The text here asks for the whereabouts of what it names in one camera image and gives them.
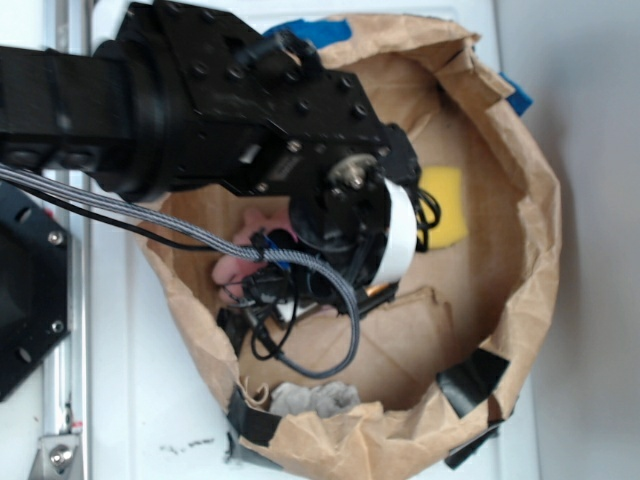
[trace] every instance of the pink object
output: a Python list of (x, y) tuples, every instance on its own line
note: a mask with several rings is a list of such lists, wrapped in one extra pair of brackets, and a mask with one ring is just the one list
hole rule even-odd
[[(295, 238), (295, 233), (289, 220), (289, 212), (286, 208), (277, 211), (272, 217), (267, 217), (255, 207), (248, 208), (244, 212), (244, 226), (233, 236), (236, 245), (251, 245), (251, 236), (261, 229), (270, 233), (277, 229), (287, 230)], [(239, 282), (248, 275), (252, 275), (266, 265), (265, 262), (254, 263), (240, 260), (228, 255), (223, 256), (213, 268), (211, 277), (213, 281), (226, 289), (220, 288), (219, 295), (225, 303), (235, 303), (233, 297), (243, 296), (242, 285)]]

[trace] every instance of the screw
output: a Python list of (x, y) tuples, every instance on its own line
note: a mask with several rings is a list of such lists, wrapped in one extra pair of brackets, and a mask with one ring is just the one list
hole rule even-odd
[(167, 12), (169, 12), (169, 14), (172, 17), (177, 17), (182, 13), (182, 5), (179, 5), (173, 2), (167, 2), (166, 5), (167, 5)]
[(64, 323), (60, 320), (56, 320), (51, 324), (51, 331), (53, 333), (62, 333), (64, 331)]
[(211, 10), (207, 10), (206, 8), (203, 8), (200, 12), (200, 18), (208, 24), (212, 24), (216, 21), (216, 16), (211, 13)]
[(191, 75), (196, 78), (205, 78), (209, 75), (209, 67), (203, 62), (193, 62), (191, 65)]
[(302, 144), (298, 140), (290, 140), (287, 143), (287, 150), (291, 153), (297, 153), (302, 150)]
[(49, 460), (57, 470), (64, 470), (71, 463), (73, 452), (66, 445), (58, 445), (49, 453)]
[(49, 233), (47, 240), (49, 240), (51, 245), (55, 245), (56, 247), (62, 245), (62, 242), (64, 242), (64, 233), (59, 230), (54, 230)]
[(242, 80), (244, 78), (244, 70), (237, 65), (232, 65), (227, 68), (227, 76), (230, 80)]
[(348, 77), (342, 77), (338, 82), (338, 88), (343, 92), (348, 92), (353, 88), (353, 82)]
[(298, 113), (302, 115), (309, 113), (309, 101), (305, 99), (299, 100), (296, 104), (296, 110), (298, 110)]
[(347, 194), (337, 187), (331, 189), (331, 195), (340, 203), (344, 203), (347, 201)]
[(353, 188), (354, 190), (360, 190), (364, 186), (366, 173), (362, 167), (358, 165), (349, 165), (349, 167), (342, 173), (342, 181), (345, 185)]
[(296, 71), (289, 71), (284, 74), (284, 79), (288, 83), (296, 83), (300, 81), (300, 74)]
[(357, 119), (362, 119), (366, 117), (369, 112), (367, 112), (367, 108), (364, 105), (362, 105), (361, 103), (356, 103), (353, 106), (353, 110), (351, 110), (351, 114)]

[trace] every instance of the yellow sponge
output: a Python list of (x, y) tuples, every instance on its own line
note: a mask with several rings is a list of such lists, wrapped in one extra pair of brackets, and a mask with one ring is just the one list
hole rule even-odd
[[(440, 204), (440, 223), (429, 230), (429, 249), (444, 248), (465, 238), (469, 231), (462, 213), (462, 171), (455, 167), (424, 167), (420, 188), (429, 192)], [(427, 220), (433, 213), (424, 205)]]

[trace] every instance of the black mount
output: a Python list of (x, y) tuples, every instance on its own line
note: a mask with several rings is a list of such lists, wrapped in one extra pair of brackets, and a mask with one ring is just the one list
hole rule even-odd
[(69, 234), (0, 182), (0, 401), (68, 333)]

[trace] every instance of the brown paper bag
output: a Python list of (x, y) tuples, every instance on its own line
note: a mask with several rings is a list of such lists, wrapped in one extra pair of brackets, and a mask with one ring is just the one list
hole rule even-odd
[[(363, 320), (358, 356), (336, 377), (357, 386), (362, 405), (329, 419), (315, 413), (278, 418), (268, 438), (255, 443), (247, 438), (259, 437), (251, 434), (258, 421), (246, 421), (241, 443), (310, 478), (404, 479), (511, 414), (555, 303), (560, 193), (505, 101), (512, 88), (476, 58), (477, 35), (431, 18), (346, 18), (353, 37), (321, 52), (325, 66), (359, 75), (380, 119), (407, 131), (422, 165), (462, 169), (469, 236), (416, 255), (397, 300)], [(161, 209), (231, 238), (247, 206), (269, 213), (285, 202), (238, 199), (214, 186), (173, 194)], [(265, 389), (285, 380), (317, 384), (276, 361), (256, 361), (248, 348), (236, 357), (215, 321), (219, 305), (210, 273), (216, 254), (154, 242), (143, 250), (225, 410), (235, 410), (230, 402), (239, 398), (243, 418), (251, 419), (261, 408), (253, 397)], [(342, 358), (348, 337), (344, 318), (314, 317), (296, 326), (287, 355), (325, 368)], [(460, 414), (434, 380), (479, 346), (508, 367), (486, 400)]]

